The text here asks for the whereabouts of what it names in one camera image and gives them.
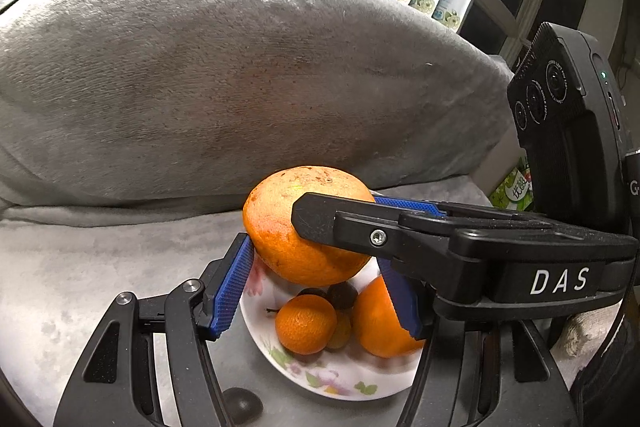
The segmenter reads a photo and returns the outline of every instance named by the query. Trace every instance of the camera lens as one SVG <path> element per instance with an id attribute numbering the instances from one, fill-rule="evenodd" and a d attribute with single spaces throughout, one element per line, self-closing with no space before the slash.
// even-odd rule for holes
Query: camera lens
<path id="1" fill-rule="evenodd" d="M 541 123 L 546 118 L 546 100 L 540 84 L 535 80 L 527 86 L 527 106 L 531 118 L 536 123 Z"/>
<path id="2" fill-rule="evenodd" d="M 546 85 L 551 97 L 556 102 L 562 102 L 566 97 L 566 77 L 564 71 L 556 61 L 552 60 L 546 65 Z"/>
<path id="3" fill-rule="evenodd" d="M 513 110 L 513 114 L 516 117 L 516 123 L 518 127 L 520 127 L 523 131 L 527 126 L 527 112 L 524 109 L 524 105 L 522 102 L 516 102 L 516 107 Z"/>

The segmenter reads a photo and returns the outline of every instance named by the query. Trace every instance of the floral plate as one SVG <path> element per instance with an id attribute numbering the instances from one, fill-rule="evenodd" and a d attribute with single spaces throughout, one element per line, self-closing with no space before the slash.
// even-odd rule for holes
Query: floral plate
<path id="1" fill-rule="evenodd" d="M 360 292 L 379 275 L 378 263 L 369 263 L 350 282 Z M 338 351 L 301 357 L 287 351 L 275 331 L 275 313 L 302 290 L 274 274 L 256 255 L 240 299 L 242 317 L 258 349 L 289 380 L 323 396 L 349 401 L 374 400 L 411 386 L 420 351 L 407 357 L 380 359 L 367 353 L 351 337 Z"/>

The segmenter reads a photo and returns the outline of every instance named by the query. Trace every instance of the camera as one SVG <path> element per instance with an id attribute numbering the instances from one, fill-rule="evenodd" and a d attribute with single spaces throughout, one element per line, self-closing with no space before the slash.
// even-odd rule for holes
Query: camera
<path id="1" fill-rule="evenodd" d="M 585 33 L 543 23 L 507 97 L 527 152 L 536 210 L 603 232 L 628 232 L 622 164 L 632 148 L 607 55 Z"/>

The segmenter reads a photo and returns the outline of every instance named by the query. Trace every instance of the orange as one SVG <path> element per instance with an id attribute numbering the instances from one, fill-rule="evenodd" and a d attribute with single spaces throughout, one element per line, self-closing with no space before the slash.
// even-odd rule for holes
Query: orange
<path id="1" fill-rule="evenodd" d="M 358 295 L 351 323 L 362 347 L 383 359 L 408 355 L 424 346 L 424 341 L 416 341 L 400 325 L 382 275 Z"/>
<path id="2" fill-rule="evenodd" d="M 280 343 L 299 355 L 322 351 L 337 324 L 334 307 L 318 295 L 293 297 L 276 315 L 276 333 Z"/>
<path id="3" fill-rule="evenodd" d="M 369 257 L 302 239 L 291 224 L 293 203 L 305 192 L 374 201 L 359 179 L 329 167 L 295 167 L 260 182 L 244 203 L 242 220 L 255 251 L 290 282 L 320 287 L 344 282 Z"/>

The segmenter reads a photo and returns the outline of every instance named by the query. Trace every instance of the pillow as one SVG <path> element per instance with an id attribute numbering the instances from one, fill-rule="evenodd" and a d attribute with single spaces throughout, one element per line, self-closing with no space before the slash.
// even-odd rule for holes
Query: pillow
<path id="1" fill-rule="evenodd" d="M 395 0 L 19 0 L 0 48 L 4 206 L 218 212 L 302 164 L 430 182 L 512 124 L 508 68 Z"/>

